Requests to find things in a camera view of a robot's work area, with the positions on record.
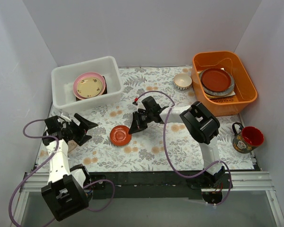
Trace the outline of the clear glass floral plate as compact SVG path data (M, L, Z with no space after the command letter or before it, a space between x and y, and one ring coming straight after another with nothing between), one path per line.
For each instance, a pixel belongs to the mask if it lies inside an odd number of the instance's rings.
M72 152L78 145L74 140L70 140L67 144L68 144L68 153Z

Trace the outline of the small red round plate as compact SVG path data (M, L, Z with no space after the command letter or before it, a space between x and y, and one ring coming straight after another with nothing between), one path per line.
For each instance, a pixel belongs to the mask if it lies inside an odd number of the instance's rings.
M117 125L111 130L109 138L114 146L121 147L131 141L132 135L129 134L129 128L127 126Z

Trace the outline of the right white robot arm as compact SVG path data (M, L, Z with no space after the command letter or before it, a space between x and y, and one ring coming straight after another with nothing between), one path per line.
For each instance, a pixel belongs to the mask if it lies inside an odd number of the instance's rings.
M133 121L129 134L141 132L148 128L151 122L163 124L163 146L167 161L173 171L186 179L202 177L205 184L215 188L222 182L225 168L220 160L217 135L220 123L217 118L199 101L184 107L161 107L153 97L149 96L137 105L137 111L133 112ZM181 174L172 165L166 146L166 126L168 123L183 123L192 138L198 142L204 168L201 172L187 176Z

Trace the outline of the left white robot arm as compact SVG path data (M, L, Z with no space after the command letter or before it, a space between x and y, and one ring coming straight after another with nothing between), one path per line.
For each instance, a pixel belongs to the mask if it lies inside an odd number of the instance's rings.
M88 207L91 197L84 189L91 185L87 168L82 165L69 167L68 150L70 141L82 146L92 137L88 130L98 126L79 114L74 117L79 121L53 116L45 120L46 131L42 142L52 158L49 160L49 178L47 185L41 189L42 197L57 221Z

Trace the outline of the small cream floral plate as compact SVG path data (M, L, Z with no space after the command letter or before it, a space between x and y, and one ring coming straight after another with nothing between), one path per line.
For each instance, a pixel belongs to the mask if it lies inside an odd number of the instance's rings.
M87 77L77 84L77 92L83 98L91 98L97 96L103 88L101 80L96 77Z

